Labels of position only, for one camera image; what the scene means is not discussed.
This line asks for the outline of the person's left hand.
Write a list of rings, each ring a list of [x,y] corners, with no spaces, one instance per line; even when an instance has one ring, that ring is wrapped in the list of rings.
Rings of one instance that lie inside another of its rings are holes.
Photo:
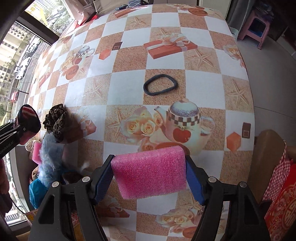
[[[1,214],[5,217],[5,214],[11,210],[12,201],[9,194],[9,181],[5,171],[5,165],[3,159],[1,159],[0,166],[0,190],[1,190]]]

